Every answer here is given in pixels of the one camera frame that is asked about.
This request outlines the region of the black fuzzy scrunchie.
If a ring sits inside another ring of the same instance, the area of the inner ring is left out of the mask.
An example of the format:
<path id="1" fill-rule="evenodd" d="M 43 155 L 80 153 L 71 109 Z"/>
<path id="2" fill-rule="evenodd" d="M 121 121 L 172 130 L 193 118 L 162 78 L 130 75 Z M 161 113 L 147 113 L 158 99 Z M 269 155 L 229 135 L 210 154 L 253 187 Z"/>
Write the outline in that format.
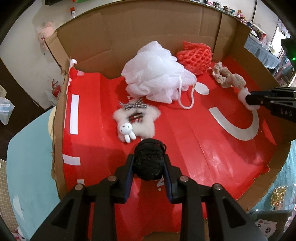
<path id="1" fill-rule="evenodd" d="M 167 147 L 159 140 L 148 138 L 139 142 L 134 150 L 133 172 L 144 181 L 160 180 Z"/>

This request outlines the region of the teal fleece table blanket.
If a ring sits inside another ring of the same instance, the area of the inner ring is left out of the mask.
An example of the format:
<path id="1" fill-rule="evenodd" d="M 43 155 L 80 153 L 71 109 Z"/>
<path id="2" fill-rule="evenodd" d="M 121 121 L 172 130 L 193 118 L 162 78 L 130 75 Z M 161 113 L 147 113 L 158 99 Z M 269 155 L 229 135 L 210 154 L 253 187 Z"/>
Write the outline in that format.
<path id="1" fill-rule="evenodd" d="M 6 175 L 11 205 L 29 240 L 59 203 L 52 179 L 52 126 L 55 108 L 42 114 L 9 142 Z"/>

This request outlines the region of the red foam fruit net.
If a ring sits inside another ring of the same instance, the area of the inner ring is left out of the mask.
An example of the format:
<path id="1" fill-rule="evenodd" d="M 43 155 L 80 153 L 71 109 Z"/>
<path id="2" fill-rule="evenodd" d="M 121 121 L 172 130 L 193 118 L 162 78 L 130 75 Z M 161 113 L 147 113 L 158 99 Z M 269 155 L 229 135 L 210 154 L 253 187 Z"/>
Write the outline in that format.
<path id="1" fill-rule="evenodd" d="M 212 62 L 212 49 L 204 43 L 183 41 L 183 51 L 176 54 L 178 63 L 199 76 L 204 74 Z"/>

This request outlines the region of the open cardboard box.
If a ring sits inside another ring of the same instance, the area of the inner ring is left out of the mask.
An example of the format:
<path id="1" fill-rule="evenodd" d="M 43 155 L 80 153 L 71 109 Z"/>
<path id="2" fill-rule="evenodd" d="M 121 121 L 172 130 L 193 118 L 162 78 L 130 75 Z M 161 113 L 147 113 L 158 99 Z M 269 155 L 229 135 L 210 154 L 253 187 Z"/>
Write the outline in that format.
<path id="1" fill-rule="evenodd" d="M 295 89 L 249 33 L 189 1 L 119 1 L 46 37 L 64 75 L 52 178 L 73 239 L 267 237 L 249 215 L 295 140 Z"/>

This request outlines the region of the white fluffy star bunny clip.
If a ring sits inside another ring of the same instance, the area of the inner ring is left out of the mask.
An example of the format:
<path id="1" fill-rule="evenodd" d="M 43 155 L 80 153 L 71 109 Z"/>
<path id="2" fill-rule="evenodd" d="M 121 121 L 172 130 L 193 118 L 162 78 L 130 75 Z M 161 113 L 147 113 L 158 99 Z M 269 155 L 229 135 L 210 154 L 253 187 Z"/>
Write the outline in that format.
<path id="1" fill-rule="evenodd" d="M 113 119 L 117 123 L 120 141 L 130 143 L 137 137 L 143 140 L 155 136 L 154 122 L 161 115 L 158 108 L 144 103 L 142 98 L 119 104 L 120 108 L 113 113 Z"/>

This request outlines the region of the white mesh bath pouf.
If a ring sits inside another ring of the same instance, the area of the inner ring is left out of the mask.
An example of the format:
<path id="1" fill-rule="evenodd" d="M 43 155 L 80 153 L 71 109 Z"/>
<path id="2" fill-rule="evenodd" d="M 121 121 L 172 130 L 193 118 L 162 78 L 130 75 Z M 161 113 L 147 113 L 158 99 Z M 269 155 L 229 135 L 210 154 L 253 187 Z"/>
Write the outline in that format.
<path id="1" fill-rule="evenodd" d="M 121 76 L 127 84 L 126 92 L 133 98 L 167 104 L 176 100 L 183 109 L 194 105 L 196 76 L 157 41 L 140 48 L 125 64 Z"/>

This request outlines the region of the pink plush toy on wall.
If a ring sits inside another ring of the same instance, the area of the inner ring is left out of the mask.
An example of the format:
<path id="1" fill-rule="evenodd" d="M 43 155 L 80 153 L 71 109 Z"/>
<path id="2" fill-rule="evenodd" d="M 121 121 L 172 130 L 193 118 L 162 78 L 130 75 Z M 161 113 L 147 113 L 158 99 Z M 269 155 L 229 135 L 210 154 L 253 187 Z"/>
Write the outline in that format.
<path id="1" fill-rule="evenodd" d="M 43 29 L 39 30 L 37 33 L 38 40 L 41 46 L 48 50 L 46 39 L 50 37 L 55 32 L 54 25 L 52 22 L 48 22 L 44 25 Z"/>

